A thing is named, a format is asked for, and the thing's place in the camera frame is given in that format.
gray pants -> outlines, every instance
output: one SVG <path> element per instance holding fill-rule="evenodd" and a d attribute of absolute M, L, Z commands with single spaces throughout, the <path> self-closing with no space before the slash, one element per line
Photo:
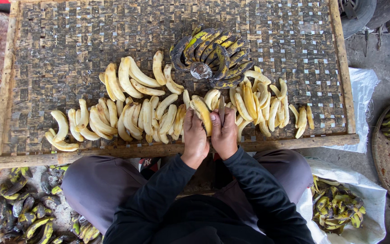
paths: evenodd
<path fill-rule="evenodd" d="M 297 203 L 312 184 L 311 168 L 299 153 L 287 150 L 258 152 L 254 158 L 282 184 L 290 201 Z M 147 180 L 121 158 L 89 156 L 73 162 L 62 182 L 66 201 L 105 234 L 117 206 L 127 201 Z M 243 223 L 258 230 L 257 216 L 234 180 L 213 197 L 228 204 Z"/>

white plastic sack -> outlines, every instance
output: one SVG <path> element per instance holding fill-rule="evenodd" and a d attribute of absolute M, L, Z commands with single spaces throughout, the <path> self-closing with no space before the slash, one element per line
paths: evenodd
<path fill-rule="evenodd" d="M 312 221 L 311 189 L 307 189 L 297 204 L 297 211 L 308 222 L 312 238 L 316 244 L 376 244 L 386 235 L 384 209 L 386 190 L 371 182 L 365 176 L 345 167 L 322 161 L 320 158 L 306 157 L 312 174 L 345 183 L 353 193 L 364 200 L 363 228 L 346 225 L 341 236 L 326 234 Z"/>
<path fill-rule="evenodd" d="M 340 149 L 350 152 L 367 152 L 368 123 L 366 111 L 368 103 L 374 92 L 374 87 L 380 82 L 372 69 L 349 68 L 351 93 L 355 105 L 356 133 L 359 135 L 359 143 L 344 146 L 326 146 L 327 148 Z"/>

black long sleeve shirt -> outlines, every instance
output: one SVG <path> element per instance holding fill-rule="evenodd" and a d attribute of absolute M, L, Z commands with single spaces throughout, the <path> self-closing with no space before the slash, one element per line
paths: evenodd
<path fill-rule="evenodd" d="M 243 224 L 214 197 L 192 195 L 174 201 L 195 173 L 176 155 L 117 208 L 104 244 L 313 243 L 295 204 L 254 158 L 239 147 L 224 164 L 239 182 L 266 235 Z"/>

right hand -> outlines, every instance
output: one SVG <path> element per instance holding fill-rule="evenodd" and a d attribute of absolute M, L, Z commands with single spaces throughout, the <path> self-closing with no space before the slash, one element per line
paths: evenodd
<path fill-rule="evenodd" d="M 211 144 L 222 160 L 229 159 L 237 152 L 237 134 L 236 112 L 232 108 L 225 107 L 224 126 L 217 109 L 210 113 L 210 119 L 213 124 L 211 131 Z"/>

pile of banana peels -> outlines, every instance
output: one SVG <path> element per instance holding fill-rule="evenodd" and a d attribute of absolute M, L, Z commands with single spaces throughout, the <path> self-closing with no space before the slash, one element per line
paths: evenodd
<path fill-rule="evenodd" d="M 354 227 L 362 228 L 366 213 L 364 201 L 338 181 L 312 176 L 312 220 L 318 227 L 338 235 L 350 222 Z"/>
<path fill-rule="evenodd" d="M 78 231 L 73 231 L 75 235 L 58 235 L 53 227 L 52 221 L 56 217 L 46 204 L 48 201 L 55 206 L 61 204 L 57 194 L 62 195 L 60 185 L 67 168 L 68 166 L 49 166 L 40 179 L 43 190 L 40 194 L 33 186 L 26 185 L 33 178 L 28 167 L 10 170 L 8 180 L 1 184 L 0 189 L 0 231 L 4 233 L 0 244 L 102 243 L 103 236 L 85 218 Z"/>

